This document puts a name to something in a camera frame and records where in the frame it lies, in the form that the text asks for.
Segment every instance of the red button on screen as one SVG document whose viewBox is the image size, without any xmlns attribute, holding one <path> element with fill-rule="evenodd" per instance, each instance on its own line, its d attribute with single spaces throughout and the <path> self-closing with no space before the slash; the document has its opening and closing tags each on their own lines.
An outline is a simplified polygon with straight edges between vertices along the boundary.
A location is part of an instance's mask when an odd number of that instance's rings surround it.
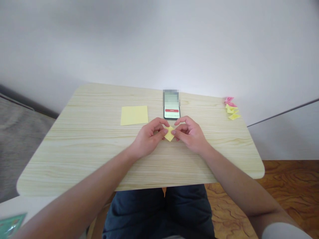
<svg viewBox="0 0 319 239">
<path fill-rule="evenodd" d="M 178 112 L 178 110 L 169 110 L 169 109 L 165 109 L 166 112 Z"/>
</svg>

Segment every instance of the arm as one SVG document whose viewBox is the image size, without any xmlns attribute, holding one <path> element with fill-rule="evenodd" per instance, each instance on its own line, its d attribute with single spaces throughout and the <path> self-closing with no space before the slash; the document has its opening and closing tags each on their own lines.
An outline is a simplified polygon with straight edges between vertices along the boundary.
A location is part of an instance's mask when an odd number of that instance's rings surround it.
<svg viewBox="0 0 319 239">
<path fill-rule="evenodd" d="M 246 214 L 259 238 L 264 229 L 274 222 L 299 227 L 259 183 L 210 146 L 196 122 L 188 116 L 179 118 L 175 125 L 180 122 L 185 124 L 179 125 L 172 134 L 205 160 L 226 193 Z"/>
<path fill-rule="evenodd" d="M 167 133 L 162 124 L 169 126 L 160 118 L 143 126 L 127 149 L 43 208 L 13 238 L 78 238 L 132 165 L 155 150 Z"/>
</svg>

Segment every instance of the hand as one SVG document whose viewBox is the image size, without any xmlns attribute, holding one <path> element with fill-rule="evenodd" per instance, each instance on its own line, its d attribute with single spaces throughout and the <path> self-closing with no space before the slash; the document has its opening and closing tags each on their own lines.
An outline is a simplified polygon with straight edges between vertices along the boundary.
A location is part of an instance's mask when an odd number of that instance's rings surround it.
<svg viewBox="0 0 319 239">
<path fill-rule="evenodd" d="M 199 124 L 190 117 L 184 116 L 179 118 L 174 125 L 178 125 L 181 122 L 185 122 L 185 124 L 179 125 L 172 131 L 177 141 L 182 140 L 195 153 L 201 153 L 205 148 L 210 146 Z"/>
<path fill-rule="evenodd" d="M 140 159 L 156 149 L 161 139 L 164 139 L 168 132 L 162 124 L 169 127 L 167 120 L 155 118 L 141 128 L 134 142 L 128 148 L 134 157 Z"/>
</svg>

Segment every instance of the phone screen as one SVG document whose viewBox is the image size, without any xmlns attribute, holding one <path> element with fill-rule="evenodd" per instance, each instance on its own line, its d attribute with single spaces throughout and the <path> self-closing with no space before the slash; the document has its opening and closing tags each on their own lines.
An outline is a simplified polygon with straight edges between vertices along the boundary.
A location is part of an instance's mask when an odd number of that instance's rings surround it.
<svg viewBox="0 0 319 239">
<path fill-rule="evenodd" d="M 164 91 L 164 119 L 180 118 L 179 94 L 174 90 Z"/>
</svg>

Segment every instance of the person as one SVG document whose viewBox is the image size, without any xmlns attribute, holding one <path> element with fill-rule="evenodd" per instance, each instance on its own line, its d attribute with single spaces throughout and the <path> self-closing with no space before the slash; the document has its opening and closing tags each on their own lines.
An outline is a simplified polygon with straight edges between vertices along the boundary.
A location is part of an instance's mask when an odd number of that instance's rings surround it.
<svg viewBox="0 0 319 239">
<path fill-rule="evenodd" d="M 151 154 L 169 123 L 156 118 L 134 142 L 28 221 L 13 238 L 78 238 L 97 216 L 132 165 Z M 207 163 L 259 238 L 310 238 L 255 180 L 216 151 L 190 117 L 172 131 Z M 215 238 L 204 185 L 117 192 L 105 221 L 103 238 Z"/>
</svg>

